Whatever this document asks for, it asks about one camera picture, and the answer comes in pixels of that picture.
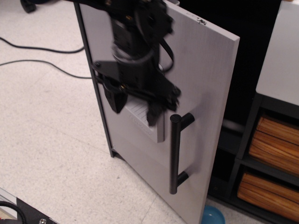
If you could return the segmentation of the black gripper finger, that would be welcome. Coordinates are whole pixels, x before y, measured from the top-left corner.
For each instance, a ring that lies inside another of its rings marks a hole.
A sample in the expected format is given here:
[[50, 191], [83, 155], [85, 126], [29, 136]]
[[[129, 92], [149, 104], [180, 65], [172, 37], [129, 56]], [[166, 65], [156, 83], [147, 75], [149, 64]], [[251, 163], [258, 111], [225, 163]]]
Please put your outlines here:
[[149, 126], [155, 126], [160, 115], [166, 111], [167, 107], [159, 102], [148, 102], [147, 122]]
[[119, 83], [111, 80], [104, 80], [103, 88], [111, 109], [115, 113], [120, 113], [127, 102], [128, 94], [124, 92]]

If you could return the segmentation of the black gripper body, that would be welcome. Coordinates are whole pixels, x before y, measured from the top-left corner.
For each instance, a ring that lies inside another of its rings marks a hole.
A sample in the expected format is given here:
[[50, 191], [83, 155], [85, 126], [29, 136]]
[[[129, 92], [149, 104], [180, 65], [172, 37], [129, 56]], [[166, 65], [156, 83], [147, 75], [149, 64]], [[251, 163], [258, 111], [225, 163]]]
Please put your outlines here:
[[176, 110], [180, 90], [161, 73], [154, 54], [140, 58], [114, 54], [114, 58], [114, 61], [93, 63], [99, 83], [103, 85], [104, 80], [111, 80], [119, 83], [128, 95]]

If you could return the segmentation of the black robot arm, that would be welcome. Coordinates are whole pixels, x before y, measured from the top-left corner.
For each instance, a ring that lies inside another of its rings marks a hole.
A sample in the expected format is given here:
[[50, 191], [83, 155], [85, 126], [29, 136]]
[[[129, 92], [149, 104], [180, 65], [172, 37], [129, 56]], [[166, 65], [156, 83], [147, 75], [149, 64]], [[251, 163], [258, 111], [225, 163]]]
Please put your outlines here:
[[113, 34], [112, 61], [92, 64], [95, 79], [104, 89], [106, 99], [115, 113], [120, 113], [128, 96], [148, 104], [147, 122], [156, 125], [166, 110], [175, 111], [180, 89], [165, 74], [172, 65], [159, 64], [160, 49], [170, 59], [174, 54], [165, 41], [172, 33], [173, 19], [162, 0], [83, 0], [81, 4], [109, 15]]

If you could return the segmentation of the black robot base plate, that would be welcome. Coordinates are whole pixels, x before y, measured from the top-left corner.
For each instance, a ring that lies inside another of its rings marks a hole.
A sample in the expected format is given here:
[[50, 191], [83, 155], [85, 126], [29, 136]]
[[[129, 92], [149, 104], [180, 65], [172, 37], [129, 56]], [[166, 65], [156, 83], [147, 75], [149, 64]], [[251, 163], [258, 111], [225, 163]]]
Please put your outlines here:
[[16, 206], [22, 211], [28, 224], [57, 224], [55, 220], [19, 198], [16, 198]]

